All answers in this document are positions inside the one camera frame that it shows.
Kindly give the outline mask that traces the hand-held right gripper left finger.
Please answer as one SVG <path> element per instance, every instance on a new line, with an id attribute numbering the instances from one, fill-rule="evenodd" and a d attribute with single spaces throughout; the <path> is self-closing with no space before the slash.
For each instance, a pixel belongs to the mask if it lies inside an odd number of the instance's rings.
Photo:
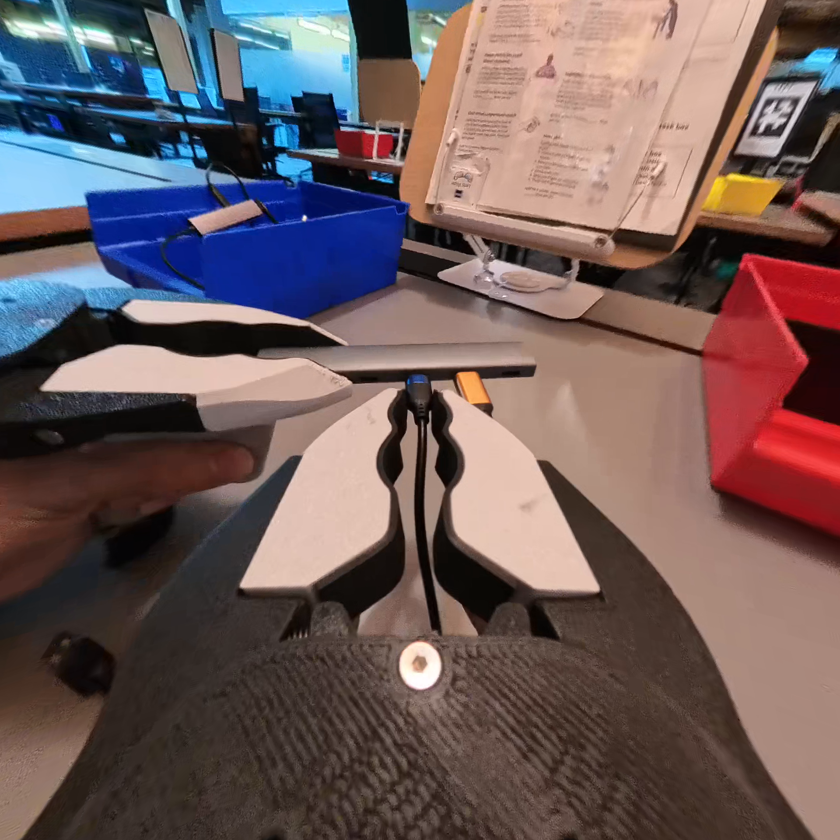
<path id="1" fill-rule="evenodd" d="M 403 470 L 404 391 L 386 388 L 304 451 L 239 583 L 249 598 L 341 604 L 358 617 L 405 569 L 396 494 Z"/>

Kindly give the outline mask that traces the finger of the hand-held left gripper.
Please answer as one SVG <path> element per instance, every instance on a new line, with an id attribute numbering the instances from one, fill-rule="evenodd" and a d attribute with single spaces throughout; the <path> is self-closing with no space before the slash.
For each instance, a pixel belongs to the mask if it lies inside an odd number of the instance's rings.
<path id="1" fill-rule="evenodd" d="M 182 440 L 245 447 L 264 470 L 275 425 L 339 403 L 350 380 L 299 357 L 199 357 L 120 345 L 67 362 L 39 386 L 56 418 L 50 431 L 73 445 Z"/>
<path id="2" fill-rule="evenodd" d="M 133 299 L 119 310 L 119 344 L 200 357 L 256 357 L 268 350 L 347 346 L 316 324 L 273 311 L 220 302 L 144 299 Z"/>

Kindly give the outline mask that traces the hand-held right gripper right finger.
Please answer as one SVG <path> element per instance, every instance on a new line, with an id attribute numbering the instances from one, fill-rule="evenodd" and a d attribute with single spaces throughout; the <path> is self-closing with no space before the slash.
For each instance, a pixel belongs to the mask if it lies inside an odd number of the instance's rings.
<path id="1" fill-rule="evenodd" d="M 505 603 L 592 599 L 602 590 L 538 460 L 496 419 L 437 392 L 432 429 L 444 495 L 434 573 L 465 610 L 489 621 Z"/>

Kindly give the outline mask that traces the blue plastic bin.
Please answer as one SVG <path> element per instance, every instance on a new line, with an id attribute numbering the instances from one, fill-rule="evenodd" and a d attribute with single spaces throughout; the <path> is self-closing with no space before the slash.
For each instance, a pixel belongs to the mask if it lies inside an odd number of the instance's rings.
<path id="1" fill-rule="evenodd" d="M 187 218 L 255 200 L 264 216 L 201 236 Z M 109 274 L 149 290 L 305 319 L 396 281 L 408 205 L 332 185 L 267 181 L 86 194 Z"/>

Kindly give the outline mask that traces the grey usb hub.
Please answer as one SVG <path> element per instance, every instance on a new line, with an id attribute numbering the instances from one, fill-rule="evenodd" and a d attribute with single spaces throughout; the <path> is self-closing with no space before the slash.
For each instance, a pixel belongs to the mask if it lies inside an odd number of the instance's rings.
<path id="1" fill-rule="evenodd" d="M 516 342 L 335 345 L 262 350 L 264 360 L 305 359 L 354 384 L 401 383 L 410 375 L 432 382 L 454 380 L 461 372 L 485 379 L 532 377 L 537 363 Z"/>

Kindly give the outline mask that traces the grey flat usb dock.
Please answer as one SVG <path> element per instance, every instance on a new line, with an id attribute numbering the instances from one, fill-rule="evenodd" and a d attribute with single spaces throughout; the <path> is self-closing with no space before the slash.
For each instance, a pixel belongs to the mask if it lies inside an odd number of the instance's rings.
<path id="1" fill-rule="evenodd" d="M 264 216 L 264 207 L 250 199 L 189 217 L 187 225 L 199 235 L 207 236 L 253 222 L 262 216 Z"/>

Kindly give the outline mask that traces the person's left hand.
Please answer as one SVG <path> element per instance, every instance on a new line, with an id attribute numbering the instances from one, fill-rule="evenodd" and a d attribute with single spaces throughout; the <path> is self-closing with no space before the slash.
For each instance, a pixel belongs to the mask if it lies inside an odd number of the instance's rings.
<path id="1" fill-rule="evenodd" d="M 1 600 L 42 585 L 101 530 L 248 480 L 252 454 L 205 439 L 88 444 L 1 464 Z"/>

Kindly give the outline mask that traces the small red bin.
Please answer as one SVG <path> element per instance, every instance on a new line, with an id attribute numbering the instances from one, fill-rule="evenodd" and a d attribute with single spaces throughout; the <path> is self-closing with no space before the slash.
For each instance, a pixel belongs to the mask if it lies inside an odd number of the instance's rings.
<path id="1" fill-rule="evenodd" d="M 387 160 L 396 147 L 394 133 L 369 129 L 338 128 L 333 133 L 341 155 L 364 160 Z"/>

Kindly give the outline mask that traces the black office chair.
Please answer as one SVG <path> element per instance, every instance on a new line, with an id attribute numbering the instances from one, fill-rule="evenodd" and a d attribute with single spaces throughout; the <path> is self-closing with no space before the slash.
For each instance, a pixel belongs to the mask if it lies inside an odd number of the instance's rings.
<path id="1" fill-rule="evenodd" d="M 332 93 L 304 91 L 291 97 L 298 115 L 299 148 L 303 150 L 332 150 L 340 120 Z"/>

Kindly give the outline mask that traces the tan board on stand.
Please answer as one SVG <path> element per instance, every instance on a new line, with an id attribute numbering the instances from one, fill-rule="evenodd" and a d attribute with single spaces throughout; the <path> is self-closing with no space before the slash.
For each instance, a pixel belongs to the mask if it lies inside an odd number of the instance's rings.
<path id="1" fill-rule="evenodd" d="M 238 41 L 218 28 L 209 30 L 217 89 L 225 102 L 245 102 L 245 86 Z"/>
<path id="2" fill-rule="evenodd" d="M 198 86 L 186 45 L 186 38 L 175 17 L 146 8 L 144 15 L 154 42 L 168 89 L 197 96 Z"/>

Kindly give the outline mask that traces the large red plastic bin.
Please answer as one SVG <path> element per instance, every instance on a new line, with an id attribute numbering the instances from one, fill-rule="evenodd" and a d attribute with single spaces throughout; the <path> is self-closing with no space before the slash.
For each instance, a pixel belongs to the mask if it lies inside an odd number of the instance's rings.
<path id="1" fill-rule="evenodd" d="M 702 348 L 710 483 L 839 533 L 838 269 L 742 258 Z"/>

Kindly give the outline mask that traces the tan panel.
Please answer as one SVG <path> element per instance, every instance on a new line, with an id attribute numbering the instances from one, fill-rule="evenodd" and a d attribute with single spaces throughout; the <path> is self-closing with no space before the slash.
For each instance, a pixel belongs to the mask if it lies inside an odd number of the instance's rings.
<path id="1" fill-rule="evenodd" d="M 402 125 L 412 130 L 419 109 L 422 81 L 413 59 L 359 59 L 360 118 Z"/>

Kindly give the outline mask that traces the tan document stand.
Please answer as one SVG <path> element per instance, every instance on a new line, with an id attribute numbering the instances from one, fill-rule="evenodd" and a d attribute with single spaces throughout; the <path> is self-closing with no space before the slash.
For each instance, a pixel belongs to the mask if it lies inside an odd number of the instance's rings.
<path id="1" fill-rule="evenodd" d="M 482 241 L 515 245 L 546 254 L 581 259 L 611 270 L 644 270 L 671 257 L 688 239 L 698 224 L 702 206 L 713 183 L 732 151 L 753 100 L 770 69 L 779 44 L 780 18 L 783 2 L 764 2 L 756 34 L 747 51 L 742 67 L 732 84 L 728 102 L 712 137 L 712 143 L 692 189 L 690 202 L 681 218 L 678 233 L 659 241 L 641 235 L 617 234 L 617 242 L 610 254 L 594 247 L 586 248 L 570 234 L 558 234 L 552 226 L 530 223 L 521 219 L 466 212 L 438 213 L 438 201 L 429 203 L 426 196 L 434 178 L 435 162 L 440 147 L 445 144 L 449 105 L 459 79 L 459 61 L 468 43 L 469 18 L 472 4 L 460 8 L 449 19 L 437 45 L 413 127 L 400 184 L 401 199 L 409 203 L 409 215 L 419 224 L 459 233 L 463 237 L 477 236 Z"/>

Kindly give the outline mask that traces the small yellow bin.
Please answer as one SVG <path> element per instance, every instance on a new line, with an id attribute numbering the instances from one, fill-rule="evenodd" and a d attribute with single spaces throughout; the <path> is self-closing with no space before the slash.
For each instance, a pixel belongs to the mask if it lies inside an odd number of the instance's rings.
<path id="1" fill-rule="evenodd" d="M 703 203 L 702 212 L 757 217 L 771 204 L 784 180 L 752 175 L 718 176 Z"/>

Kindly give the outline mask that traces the printed instruction sheets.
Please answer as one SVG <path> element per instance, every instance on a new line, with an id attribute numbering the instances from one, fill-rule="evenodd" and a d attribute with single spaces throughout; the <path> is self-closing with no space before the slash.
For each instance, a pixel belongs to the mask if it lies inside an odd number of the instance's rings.
<path id="1" fill-rule="evenodd" d="M 427 204 L 672 238 L 768 2 L 474 2 Z"/>

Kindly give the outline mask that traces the black white marker sign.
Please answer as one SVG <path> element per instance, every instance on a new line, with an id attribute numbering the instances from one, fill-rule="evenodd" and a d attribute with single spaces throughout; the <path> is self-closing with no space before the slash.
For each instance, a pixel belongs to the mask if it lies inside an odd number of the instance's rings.
<path id="1" fill-rule="evenodd" d="M 731 156 L 759 160 L 779 157 L 821 81 L 815 72 L 766 79 Z"/>

